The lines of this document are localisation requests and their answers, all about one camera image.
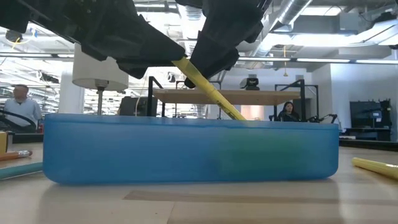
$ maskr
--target blue bin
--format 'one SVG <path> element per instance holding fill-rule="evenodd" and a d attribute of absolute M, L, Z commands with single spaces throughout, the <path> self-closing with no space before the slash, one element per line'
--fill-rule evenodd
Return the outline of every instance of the blue bin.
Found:
<path fill-rule="evenodd" d="M 60 184 L 324 179 L 338 135 L 334 124 L 49 114 L 43 169 Z"/>

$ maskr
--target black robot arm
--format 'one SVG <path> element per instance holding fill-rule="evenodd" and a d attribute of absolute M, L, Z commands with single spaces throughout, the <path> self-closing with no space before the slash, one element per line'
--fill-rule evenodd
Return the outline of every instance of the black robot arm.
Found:
<path fill-rule="evenodd" d="M 309 118 L 308 121 L 311 123 L 320 123 L 329 117 L 332 117 L 330 123 L 333 124 L 337 119 L 337 114 L 328 114 L 322 118 L 318 118 L 318 116 L 313 116 L 313 117 Z"/>
<path fill-rule="evenodd" d="M 230 69 L 236 46 L 254 42 L 272 0 L 176 0 L 202 8 L 206 22 L 191 61 L 206 77 Z M 73 43 L 97 60 L 116 59 L 119 68 L 142 78 L 148 67 L 173 66 L 183 47 L 149 25 L 132 0 L 1 0 L 0 26 L 24 33 L 32 21 Z M 194 87 L 190 80 L 186 85 Z"/>

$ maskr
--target yellow dowel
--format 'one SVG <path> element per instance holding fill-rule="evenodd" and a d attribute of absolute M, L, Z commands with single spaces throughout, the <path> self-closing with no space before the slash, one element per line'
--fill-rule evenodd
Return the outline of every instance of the yellow dowel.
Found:
<path fill-rule="evenodd" d="M 383 162 L 369 161 L 367 159 L 360 159 L 360 158 L 354 158 L 352 162 L 354 166 L 367 169 L 376 172 L 378 174 L 382 174 L 398 180 L 398 166 L 396 165 L 386 164 Z"/>
<path fill-rule="evenodd" d="M 217 104 L 232 119 L 246 120 L 241 113 L 198 71 L 187 59 L 182 58 L 173 61 L 173 64 L 181 70 L 207 97 Z"/>

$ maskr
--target woman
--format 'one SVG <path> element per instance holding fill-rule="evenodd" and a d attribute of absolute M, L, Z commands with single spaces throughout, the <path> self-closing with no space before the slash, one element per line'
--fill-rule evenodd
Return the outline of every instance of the woman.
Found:
<path fill-rule="evenodd" d="M 278 115 L 279 121 L 300 121 L 300 116 L 294 111 L 292 102 L 286 102 L 284 109 Z"/>

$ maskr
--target overhead light fixture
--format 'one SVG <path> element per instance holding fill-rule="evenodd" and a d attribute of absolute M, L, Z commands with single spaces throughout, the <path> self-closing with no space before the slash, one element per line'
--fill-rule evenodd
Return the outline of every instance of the overhead light fixture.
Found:
<path fill-rule="evenodd" d="M 344 47 L 351 44 L 353 34 L 297 34 L 289 44 L 305 47 Z"/>
<path fill-rule="evenodd" d="M 398 60 L 357 60 L 356 63 L 398 65 Z"/>
<path fill-rule="evenodd" d="M 20 57 L 20 58 L 50 58 L 51 54 L 41 53 L 0 53 L 0 57 Z"/>
<path fill-rule="evenodd" d="M 58 54 L 58 57 L 61 57 L 61 58 L 74 58 L 75 54 Z"/>
<path fill-rule="evenodd" d="M 348 63 L 350 59 L 298 58 L 297 62 Z"/>
<path fill-rule="evenodd" d="M 135 4 L 135 5 L 136 5 L 136 7 L 143 7 L 143 8 L 145 8 L 145 7 L 147 7 L 147 8 L 165 7 L 164 4 Z M 177 6 L 173 5 L 173 4 L 169 4 L 169 8 L 176 9 Z"/>
<path fill-rule="evenodd" d="M 289 62 L 290 58 L 278 57 L 240 57 L 239 61 L 246 62 Z"/>
<path fill-rule="evenodd" d="M 344 6 L 308 6 L 301 16 L 337 16 L 345 9 Z"/>

